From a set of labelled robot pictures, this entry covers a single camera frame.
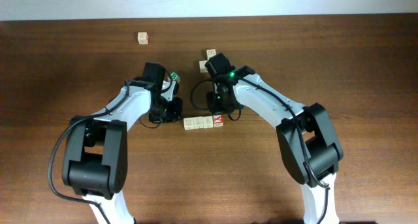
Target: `block with printed letter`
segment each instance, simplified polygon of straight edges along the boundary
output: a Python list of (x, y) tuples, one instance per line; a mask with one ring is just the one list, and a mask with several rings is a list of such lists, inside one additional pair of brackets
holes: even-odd
[(206, 67), (204, 66), (204, 64), (206, 64), (207, 61), (199, 61), (199, 68), (201, 70), (201, 73), (205, 73), (208, 72), (208, 70), (206, 69)]
[(148, 34), (146, 32), (138, 32), (139, 44), (148, 44)]
[(205, 116), (203, 117), (203, 127), (205, 129), (213, 128), (214, 127), (214, 119), (212, 116)]
[(213, 118), (214, 118), (214, 127), (223, 126), (223, 116), (222, 115), (216, 115), (216, 116), (213, 116)]
[(193, 117), (193, 125), (195, 129), (203, 129), (203, 117)]
[(216, 50), (207, 50), (206, 55), (208, 56), (208, 60), (209, 60), (209, 58), (216, 55)]
[(193, 118), (184, 118), (183, 122), (185, 130), (195, 129), (195, 125), (193, 124)]
[(175, 72), (171, 73), (171, 78), (172, 78), (173, 81), (177, 81), (177, 83), (180, 82), (180, 76), (178, 76), (178, 74), (175, 73)]

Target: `wooden table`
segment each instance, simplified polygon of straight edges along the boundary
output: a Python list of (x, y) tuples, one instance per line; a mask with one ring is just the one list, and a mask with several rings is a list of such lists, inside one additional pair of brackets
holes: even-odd
[[(209, 48), (291, 99), (327, 108), (345, 153), (335, 190), (341, 220), (417, 221), (416, 14), (0, 25), (1, 223), (95, 223), (90, 207), (48, 187), (57, 137), (72, 116), (97, 111), (126, 78), (141, 75), (146, 61), (181, 76), (185, 117), (207, 115), (191, 106), (189, 92), (208, 77), (198, 62)], [(149, 45), (138, 45), (138, 31), (148, 32)], [(302, 219), (300, 187), (283, 166), (276, 132), (248, 108), (215, 129), (137, 124), (128, 141), (123, 190), (140, 223)], [(61, 181), (63, 149), (54, 181), (73, 195)]]

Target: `small wooden cube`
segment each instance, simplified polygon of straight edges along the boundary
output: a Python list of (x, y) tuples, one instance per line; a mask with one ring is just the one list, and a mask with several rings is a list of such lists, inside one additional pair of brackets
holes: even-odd
[(185, 130), (195, 129), (195, 126), (193, 125), (193, 118), (184, 118), (183, 122)]
[(193, 117), (193, 125), (195, 129), (203, 129), (203, 117)]
[(148, 34), (146, 32), (138, 32), (139, 44), (148, 44)]
[(223, 126), (223, 116), (222, 115), (216, 115), (216, 116), (213, 116), (213, 118), (214, 118), (214, 127)]
[(206, 73), (208, 72), (208, 70), (206, 69), (206, 67), (204, 66), (204, 64), (206, 64), (207, 61), (199, 61), (199, 68), (201, 69), (201, 73)]
[(175, 73), (175, 72), (172, 72), (172, 73), (171, 73), (171, 78), (172, 78), (172, 80), (173, 80), (173, 81), (177, 81), (177, 83), (179, 83), (179, 82), (180, 82), (180, 76), (178, 76), (178, 74), (177, 74), (177, 73)]
[(214, 119), (212, 116), (205, 116), (203, 117), (203, 127), (205, 129), (213, 128), (214, 127)]
[(207, 50), (206, 55), (208, 56), (208, 60), (209, 60), (209, 58), (216, 55), (216, 50)]

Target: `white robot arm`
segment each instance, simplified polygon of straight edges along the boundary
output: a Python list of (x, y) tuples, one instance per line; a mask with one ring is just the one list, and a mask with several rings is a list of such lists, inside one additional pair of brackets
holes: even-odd
[[(292, 101), (251, 68), (235, 69), (223, 54), (210, 58), (206, 68), (214, 83), (214, 92), (207, 94), (211, 113), (230, 114), (247, 106), (271, 124), (278, 134), (283, 163), (301, 185), (304, 222), (338, 223), (334, 181), (344, 153), (326, 110), (317, 103), (307, 107)], [(315, 136), (305, 142), (301, 137), (306, 131)]]
[[(128, 130), (147, 112), (149, 121), (158, 125), (180, 120), (182, 100), (174, 97), (178, 83), (165, 82), (166, 72), (160, 64), (146, 63), (142, 77), (126, 80), (120, 94), (106, 107), (90, 116), (74, 117), (53, 150), (49, 167), (52, 191), (61, 198), (90, 204), (100, 224), (135, 223), (122, 191), (127, 175)], [(83, 199), (58, 193), (52, 183), (54, 156), (66, 134), (63, 182)], [(102, 155), (84, 149), (96, 145), (103, 146)]]

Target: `white wall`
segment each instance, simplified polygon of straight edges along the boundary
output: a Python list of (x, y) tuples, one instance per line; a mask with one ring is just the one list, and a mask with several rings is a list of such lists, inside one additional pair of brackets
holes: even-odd
[(0, 0), (0, 20), (418, 12), (418, 0)]

